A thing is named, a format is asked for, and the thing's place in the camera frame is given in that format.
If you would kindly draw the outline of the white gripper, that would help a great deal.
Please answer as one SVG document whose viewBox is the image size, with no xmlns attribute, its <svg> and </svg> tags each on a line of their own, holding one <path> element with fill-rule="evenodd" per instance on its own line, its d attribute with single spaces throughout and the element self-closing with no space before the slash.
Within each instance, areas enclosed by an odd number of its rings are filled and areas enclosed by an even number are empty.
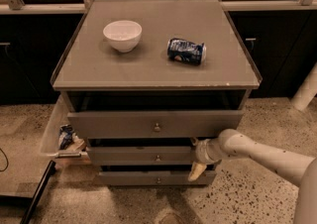
<svg viewBox="0 0 317 224">
<path fill-rule="evenodd" d="M 217 145 L 211 140 L 199 141 L 197 138 L 190 138 L 193 146 L 195 146 L 195 156 L 197 162 L 194 162 L 188 175 L 189 181 L 195 181 L 205 172 L 207 165 L 214 164 L 221 160 Z"/>
</svg>

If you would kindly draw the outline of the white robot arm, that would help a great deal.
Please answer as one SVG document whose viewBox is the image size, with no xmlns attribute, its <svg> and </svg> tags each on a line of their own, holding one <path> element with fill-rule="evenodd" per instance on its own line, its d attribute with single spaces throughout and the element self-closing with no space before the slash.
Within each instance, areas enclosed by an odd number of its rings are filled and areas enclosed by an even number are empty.
<svg viewBox="0 0 317 224">
<path fill-rule="evenodd" d="M 258 143 L 234 129 L 222 131 L 216 139 L 193 138 L 192 143 L 195 159 L 189 181 L 218 161 L 249 158 L 299 188 L 293 224 L 317 224 L 316 158 Z"/>
</svg>

